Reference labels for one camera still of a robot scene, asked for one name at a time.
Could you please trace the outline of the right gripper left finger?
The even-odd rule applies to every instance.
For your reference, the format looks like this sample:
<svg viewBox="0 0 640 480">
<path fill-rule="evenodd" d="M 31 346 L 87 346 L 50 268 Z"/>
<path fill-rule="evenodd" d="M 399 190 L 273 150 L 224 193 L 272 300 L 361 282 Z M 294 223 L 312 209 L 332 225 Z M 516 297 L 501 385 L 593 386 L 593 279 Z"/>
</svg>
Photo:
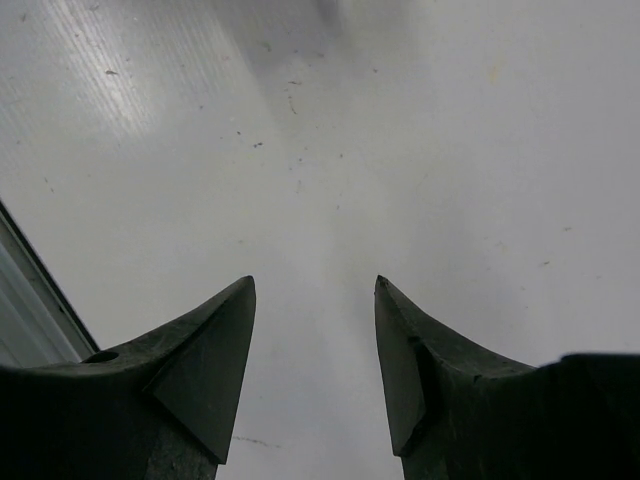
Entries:
<svg viewBox="0 0 640 480">
<path fill-rule="evenodd" d="M 80 363 L 1 371 L 5 479 L 212 479 L 228 458 L 252 338 L 245 276 Z"/>
</svg>

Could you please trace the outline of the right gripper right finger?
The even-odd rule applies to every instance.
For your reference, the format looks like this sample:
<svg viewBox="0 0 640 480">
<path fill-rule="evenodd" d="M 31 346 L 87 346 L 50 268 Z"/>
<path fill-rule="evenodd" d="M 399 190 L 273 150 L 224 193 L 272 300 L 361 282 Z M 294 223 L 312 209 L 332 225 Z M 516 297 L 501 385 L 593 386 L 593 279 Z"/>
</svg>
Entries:
<svg viewBox="0 0 640 480">
<path fill-rule="evenodd" d="M 374 316 L 392 450 L 408 479 L 635 479 L 639 359 L 532 367 L 422 311 L 384 277 Z"/>
</svg>

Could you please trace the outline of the aluminium rail frame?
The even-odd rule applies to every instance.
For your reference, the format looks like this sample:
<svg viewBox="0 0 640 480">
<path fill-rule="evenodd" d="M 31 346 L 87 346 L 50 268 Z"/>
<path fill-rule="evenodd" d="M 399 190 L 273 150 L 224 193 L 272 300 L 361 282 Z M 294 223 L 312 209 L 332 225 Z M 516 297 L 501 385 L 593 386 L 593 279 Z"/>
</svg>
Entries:
<svg viewBox="0 0 640 480">
<path fill-rule="evenodd" d="M 100 350 L 22 232 L 1 207 L 1 365 L 81 362 Z"/>
</svg>

